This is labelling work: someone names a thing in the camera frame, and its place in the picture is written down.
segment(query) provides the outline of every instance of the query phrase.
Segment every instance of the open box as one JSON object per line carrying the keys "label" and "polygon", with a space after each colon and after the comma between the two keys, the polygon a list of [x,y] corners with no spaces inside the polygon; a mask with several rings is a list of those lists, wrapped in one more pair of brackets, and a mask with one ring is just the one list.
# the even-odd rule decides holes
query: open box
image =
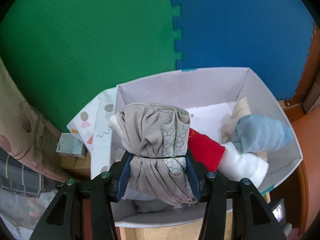
{"label": "open box", "polygon": [[[112,113],[122,111],[125,105],[134,102],[156,102],[187,110],[211,105],[221,107],[220,104],[228,103],[225,105],[231,107],[229,112],[232,112],[235,102],[246,96],[253,114],[279,119],[292,129],[277,100],[250,68],[223,67],[167,72],[124,83],[103,93],[108,95],[106,97],[108,102],[105,103],[115,105]],[[215,116],[213,111],[212,117],[214,118],[211,122],[215,122],[215,125],[211,126],[211,129],[218,134],[223,115]],[[210,131],[206,132],[209,128],[196,127],[199,132],[219,141],[219,138],[213,138],[208,134]],[[302,161],[302,152],[293,129],[292,133],[294,141],[281,150],[268,153],[268,173],[259,188],[262,195],[281,184]],[[109,166],[116,158],[114,156],[116,150],[123,148],[121,139],[116,133],[109,132],[104,139],[111,142],[111,145],[106,149],[105,157],[92,155],[91,178]],[[113,203],[112,209],[116,225],[119,227],[163,227],[202,219],[205,203],[171,211],[137,214],[132,202],[127,200]],[[231,202],[227,202],[227,209],[231,211]]]}

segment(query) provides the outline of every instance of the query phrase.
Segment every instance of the blue foam mat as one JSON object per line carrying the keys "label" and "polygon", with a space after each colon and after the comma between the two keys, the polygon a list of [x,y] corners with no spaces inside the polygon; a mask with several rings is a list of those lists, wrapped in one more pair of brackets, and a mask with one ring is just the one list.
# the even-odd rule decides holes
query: blue foam mat
{"label": "blue foam mat", "polygon": [[250,67],[278,99],[291,98],[304,70],[313,19],[301,0],[171,0],[182,29],[177,69]]}

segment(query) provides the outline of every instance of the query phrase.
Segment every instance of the red cloth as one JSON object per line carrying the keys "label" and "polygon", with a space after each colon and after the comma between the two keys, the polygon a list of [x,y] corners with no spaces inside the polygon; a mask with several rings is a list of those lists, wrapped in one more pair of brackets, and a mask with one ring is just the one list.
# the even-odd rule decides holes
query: red cloth
{"label": "red cloth", "polygon": [[208,171],[217,170],[226,149],[205,134],[201,134],[191,128],[189,130],[188,148],[191,150],[195,160],[203,163]]}

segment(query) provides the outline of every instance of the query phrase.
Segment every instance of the light blue cloth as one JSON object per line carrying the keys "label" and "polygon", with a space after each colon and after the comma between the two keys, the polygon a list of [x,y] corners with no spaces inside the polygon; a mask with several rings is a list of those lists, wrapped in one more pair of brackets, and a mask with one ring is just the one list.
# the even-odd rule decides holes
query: light blue cloth
{"label": "light blue cloth", "polygon": [[274,152],[293,140],[290,127],[280,120],[249,114],[239,119],[231,141],[239,152]]}

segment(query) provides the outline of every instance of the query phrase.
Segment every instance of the folded clothes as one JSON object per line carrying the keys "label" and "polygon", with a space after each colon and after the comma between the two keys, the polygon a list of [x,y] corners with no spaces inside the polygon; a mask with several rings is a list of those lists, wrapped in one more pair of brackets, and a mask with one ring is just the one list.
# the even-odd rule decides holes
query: folded clothes
{"label": "folded clothes", "polygon": [[280,120],[249,114],[238,121],[231,141],[240,152],[277,151],[293,140],[290,127]]}
{"label": "folded clothes", "polygon": [[225,147],[192,128],[189,130],[188,148],[195,160],[203,163],[208,171],[216,171]]}
{"label": "folded clothes", "polygon": [[218,171],[233,181],[248,178],[258,188],[267,174],[269,164],[252,153],[241,154],[232,142],[227,142],[222,146],[226,150]]}
{"label": "folded clothes", "polygon": [[[235,131],[238,121],[240,118],[249,114],[251,114],[251,111],[247,98],[243,97],[236,103],[230,120],[221,127],[222,143],[231,142],[231,134]],[[261,151],[254,154],[265,162],[268,159],[268,153],[266,151]]]}
{"label": "folded clothes", "polygon": [[133,190],[171,205],[196,202],[185,174],[190,127],[187,111],[134,103],[114,114],[109,127],[134,155],[130,162]]}

